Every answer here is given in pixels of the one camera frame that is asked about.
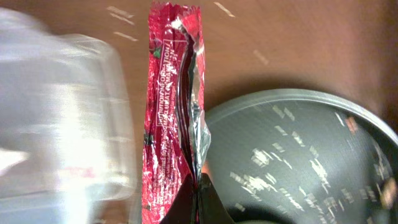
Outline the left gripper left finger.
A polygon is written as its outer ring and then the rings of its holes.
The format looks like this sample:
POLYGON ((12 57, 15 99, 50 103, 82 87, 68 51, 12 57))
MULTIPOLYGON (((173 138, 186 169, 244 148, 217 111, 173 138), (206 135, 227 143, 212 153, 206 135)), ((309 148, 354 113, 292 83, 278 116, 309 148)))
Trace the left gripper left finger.
POLYGON ((197 191, 192 176, 188 175, 160 224, 195 224, 196 214, 197 191))

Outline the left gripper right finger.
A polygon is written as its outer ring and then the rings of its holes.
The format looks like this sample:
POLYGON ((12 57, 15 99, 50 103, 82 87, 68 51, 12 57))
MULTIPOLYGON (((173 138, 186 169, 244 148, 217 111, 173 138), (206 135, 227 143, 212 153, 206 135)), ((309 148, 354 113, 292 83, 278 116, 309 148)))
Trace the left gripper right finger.
POLYGON ((198 222, 199 224, 234 224, 206 173, 201 174, 198 182, 198 222))

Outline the red snack wrapper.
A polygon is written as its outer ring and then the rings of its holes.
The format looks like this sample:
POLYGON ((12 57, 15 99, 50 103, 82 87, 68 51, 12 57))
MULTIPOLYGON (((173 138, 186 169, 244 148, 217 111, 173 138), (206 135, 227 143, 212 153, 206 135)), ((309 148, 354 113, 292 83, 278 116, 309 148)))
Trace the red snack wrapper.
POLYGON ((197 190, 211 134, 205 123, 205 45, 201 10, 154 2, 142 156, 141 215, 157 224, 186 176, 197 190))

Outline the clear plastic bin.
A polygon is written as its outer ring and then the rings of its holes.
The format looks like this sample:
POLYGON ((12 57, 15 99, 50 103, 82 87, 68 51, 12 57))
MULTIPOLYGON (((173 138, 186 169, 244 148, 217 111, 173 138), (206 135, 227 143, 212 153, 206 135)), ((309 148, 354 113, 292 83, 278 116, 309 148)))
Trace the clear plastic bin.
POLYGON ((136 188, 117 51, 1 9, 1 223, 92 223, 136 188))

